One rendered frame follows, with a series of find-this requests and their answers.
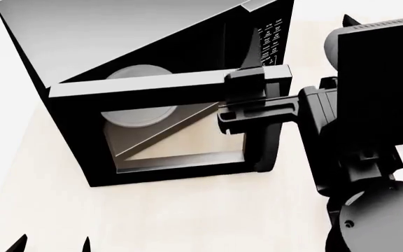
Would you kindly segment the black microwave oven body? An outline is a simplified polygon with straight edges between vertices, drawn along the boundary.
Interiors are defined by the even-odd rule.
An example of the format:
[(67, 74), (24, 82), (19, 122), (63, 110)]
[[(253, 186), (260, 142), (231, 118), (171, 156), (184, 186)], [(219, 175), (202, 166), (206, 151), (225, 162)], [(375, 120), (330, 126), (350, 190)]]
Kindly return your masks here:
[(240, 69), (253, 29), (262, 66), (284, 64), (293, 6), (294, 0), (0, 0), (0, 18), (45, 105), (52, 85), (97, 68)]

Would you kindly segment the black microwave door with window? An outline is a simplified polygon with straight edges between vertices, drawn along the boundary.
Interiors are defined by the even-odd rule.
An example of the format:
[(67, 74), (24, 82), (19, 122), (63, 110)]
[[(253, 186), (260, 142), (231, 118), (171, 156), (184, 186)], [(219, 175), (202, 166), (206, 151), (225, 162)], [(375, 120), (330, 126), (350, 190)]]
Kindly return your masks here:
[[(255, 130), (243, 134), (242, 147), (216, 153), (132, 159), (133, 155), (185, 129), (225, 103), (225, 77), (238, 69), (106, 79), (119, 69), (97, 68), (52, 85), (45, 106), (92, 187), (116, 186), (254, 172), (259, 150)], [(286, 64), (264, 66), (265, 98), (289, 93), (292, 73)], [(102, 112), (178, 108), (148, 127), (127, 128)]]

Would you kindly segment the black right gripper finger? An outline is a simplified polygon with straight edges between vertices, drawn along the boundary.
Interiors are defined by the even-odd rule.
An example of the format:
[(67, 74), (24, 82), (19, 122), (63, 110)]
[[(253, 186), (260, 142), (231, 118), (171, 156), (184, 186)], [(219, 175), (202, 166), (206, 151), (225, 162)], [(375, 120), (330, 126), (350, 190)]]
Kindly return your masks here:
[(342, 26), (343, 27), (358, 27), (360, 23), (349, 16), (348, 14), (344, 14), (343, 20), (342, 20)]
[(266, 97), (260, 35), (257, 29), (253, 29), (248, 52), (241, 68), (226, 75), (225, 86), (225, 103), (228, 106)]

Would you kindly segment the grey glass turntable plate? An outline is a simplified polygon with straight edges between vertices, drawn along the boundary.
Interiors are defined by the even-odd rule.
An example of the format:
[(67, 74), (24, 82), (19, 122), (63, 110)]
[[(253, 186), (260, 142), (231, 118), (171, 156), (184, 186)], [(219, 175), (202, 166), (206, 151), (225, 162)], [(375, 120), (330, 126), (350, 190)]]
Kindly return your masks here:
[[(124, 69), (112, 73), (106, 79), (120, 79), (130, 77), (144, 77), (171, 74), (170, 71), (163, 69), (160, 66), (150, 64), (137, 64), (127, 66)], [(156, 125), (164, 119), (167, 119), (177, 106), (163, 106), (157, 108), (138, 108), (124, 111), (107, 111), (101, 115), (110, 123), (127, 128), (148, 127)]]

